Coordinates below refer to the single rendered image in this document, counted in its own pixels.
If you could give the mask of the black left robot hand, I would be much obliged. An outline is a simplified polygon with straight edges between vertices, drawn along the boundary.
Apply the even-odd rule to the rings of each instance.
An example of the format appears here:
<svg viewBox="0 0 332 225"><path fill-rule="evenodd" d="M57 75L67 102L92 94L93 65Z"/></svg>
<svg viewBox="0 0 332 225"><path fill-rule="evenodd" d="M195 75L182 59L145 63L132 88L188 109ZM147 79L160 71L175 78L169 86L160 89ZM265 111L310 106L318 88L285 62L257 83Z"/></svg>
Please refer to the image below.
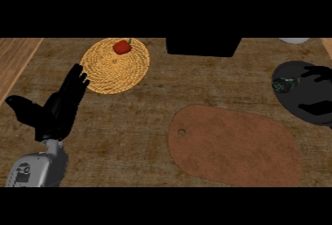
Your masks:
<svg viewBox="0 0 332 225"><path fill-rule="evenodd" d="M37 142L49 139L62 141L68 137L89 84L83 66L76 63L45 105L18 95L6 98L17 120L36 129Z"/></svg>

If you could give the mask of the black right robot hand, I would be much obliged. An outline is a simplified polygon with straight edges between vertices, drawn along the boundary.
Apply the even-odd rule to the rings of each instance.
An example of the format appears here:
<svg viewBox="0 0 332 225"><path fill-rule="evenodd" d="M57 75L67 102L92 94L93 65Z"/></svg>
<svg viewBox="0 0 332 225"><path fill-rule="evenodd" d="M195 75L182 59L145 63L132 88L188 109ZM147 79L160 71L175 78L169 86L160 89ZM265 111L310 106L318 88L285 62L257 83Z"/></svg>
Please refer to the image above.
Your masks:
<svg viewBox="0 0 332 225"><path fill-rule="evenodd" d="M316 83L327 80L332 82L332 69L329 67L306 66L306 73L301 75L301 77L309 77L312 75L318 75L318 78L315 79ZM300 104L299 108L315 116L321 116L332 113L332 101L324 100L313 104Z"/></svg>

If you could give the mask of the dark green eggplant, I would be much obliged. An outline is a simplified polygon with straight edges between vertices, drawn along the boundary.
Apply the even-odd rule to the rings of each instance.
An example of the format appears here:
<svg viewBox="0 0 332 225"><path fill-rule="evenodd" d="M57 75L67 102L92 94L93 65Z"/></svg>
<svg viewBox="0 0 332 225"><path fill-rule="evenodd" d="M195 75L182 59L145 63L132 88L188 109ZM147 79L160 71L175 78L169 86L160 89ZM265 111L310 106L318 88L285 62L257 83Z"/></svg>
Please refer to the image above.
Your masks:
<svg viewBox="0 0 332 225"><path fill-rule="evenodd" d="M273 90L278 93L288 93L296 86L300 84L299 78L297 77L281 77L281 78L275 78L273 80Z"/></svg>

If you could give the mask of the brown wooden cutting board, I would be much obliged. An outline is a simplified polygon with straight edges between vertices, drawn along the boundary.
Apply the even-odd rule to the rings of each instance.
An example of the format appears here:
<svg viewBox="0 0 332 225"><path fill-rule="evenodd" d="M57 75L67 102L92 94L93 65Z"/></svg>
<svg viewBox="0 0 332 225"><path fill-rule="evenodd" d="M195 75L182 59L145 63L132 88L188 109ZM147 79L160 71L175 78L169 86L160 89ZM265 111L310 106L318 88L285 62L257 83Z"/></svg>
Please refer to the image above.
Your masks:
<svg viewBox="0 0 332 225"><path fill-rule="evenodd" d="M189 175L237 186L296 186L301 154L284 125L266 116L189 105L169 129L169 150Z"/></svg>

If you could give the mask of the pale wood panel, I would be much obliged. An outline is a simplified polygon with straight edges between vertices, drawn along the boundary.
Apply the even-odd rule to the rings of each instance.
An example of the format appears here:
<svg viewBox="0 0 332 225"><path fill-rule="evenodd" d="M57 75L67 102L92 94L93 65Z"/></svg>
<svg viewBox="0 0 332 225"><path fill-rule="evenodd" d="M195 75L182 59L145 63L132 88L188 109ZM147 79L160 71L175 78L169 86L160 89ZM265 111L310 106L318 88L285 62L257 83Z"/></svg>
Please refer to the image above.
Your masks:
<svg viewBox="0 0 332 225"><path fill-rule="evenodd" d="M332 59L332 38L322 38L321 40L324 42L324 46L327 48L327 52L328 52L329 57Z"/></svg>
<svg viewBox="0 0 332 225"><path fill-rule="evenodd" d="M0 105L42 42L43 38L0 38Z"/></svg>

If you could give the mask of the white round object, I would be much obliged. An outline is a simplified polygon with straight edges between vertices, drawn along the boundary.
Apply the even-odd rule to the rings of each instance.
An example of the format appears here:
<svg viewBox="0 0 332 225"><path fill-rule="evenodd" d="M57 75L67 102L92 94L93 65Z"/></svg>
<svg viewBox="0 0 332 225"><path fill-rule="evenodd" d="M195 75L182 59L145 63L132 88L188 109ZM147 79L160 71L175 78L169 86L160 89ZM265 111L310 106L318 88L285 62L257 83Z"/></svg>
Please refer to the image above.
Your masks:
<svg viewBox="0 0 332 225"><path fill-rule="evenodd" d="M310 38L279 38L279 40L290 44L303 44L310 40Z"/></svg>

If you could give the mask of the yellow woven round placemat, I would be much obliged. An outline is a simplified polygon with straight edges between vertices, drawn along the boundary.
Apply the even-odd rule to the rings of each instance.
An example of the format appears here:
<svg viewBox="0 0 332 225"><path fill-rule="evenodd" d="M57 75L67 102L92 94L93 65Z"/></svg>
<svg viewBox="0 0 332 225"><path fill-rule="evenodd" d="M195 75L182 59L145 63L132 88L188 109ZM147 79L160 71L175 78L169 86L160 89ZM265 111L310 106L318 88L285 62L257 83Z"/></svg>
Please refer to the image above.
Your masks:
<svg viewBox="0 0 332 225"><path fill-rule="evenodd" d="M113 46L132 41L132 51L117 54ZM85 53L80 65L90 80L89 89L101 94L129 91L145 78L151 55L145 43L136 38L108 38L96 42Z"/></svg>

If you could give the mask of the red bell pepper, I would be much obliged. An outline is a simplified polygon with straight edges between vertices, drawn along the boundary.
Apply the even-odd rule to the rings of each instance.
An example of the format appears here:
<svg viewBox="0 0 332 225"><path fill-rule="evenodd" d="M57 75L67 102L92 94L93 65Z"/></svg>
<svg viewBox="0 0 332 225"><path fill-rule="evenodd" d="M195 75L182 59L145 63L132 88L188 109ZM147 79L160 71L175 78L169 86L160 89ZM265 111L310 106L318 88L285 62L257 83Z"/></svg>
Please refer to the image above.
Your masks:
<svg viewBox="0 0 332 225"><path fill-rule="evenodd" d="M132 41L130 40L121 40L117 42L113 46L113 50L117 54L126 54L132 51Z"/></svg>

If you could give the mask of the black box appliance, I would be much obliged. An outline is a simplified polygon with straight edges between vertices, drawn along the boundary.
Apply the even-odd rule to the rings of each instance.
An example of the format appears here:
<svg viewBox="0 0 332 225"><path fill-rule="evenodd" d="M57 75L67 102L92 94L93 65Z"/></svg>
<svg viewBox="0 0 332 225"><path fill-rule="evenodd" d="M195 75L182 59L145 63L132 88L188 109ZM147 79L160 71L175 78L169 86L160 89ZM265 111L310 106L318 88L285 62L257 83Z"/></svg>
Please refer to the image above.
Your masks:
<svg viewBox="0 0 332 225"><path fill-rule="evenodd" d="M166 49L170 54L232 57L241 38L167 38Z"/></svg>

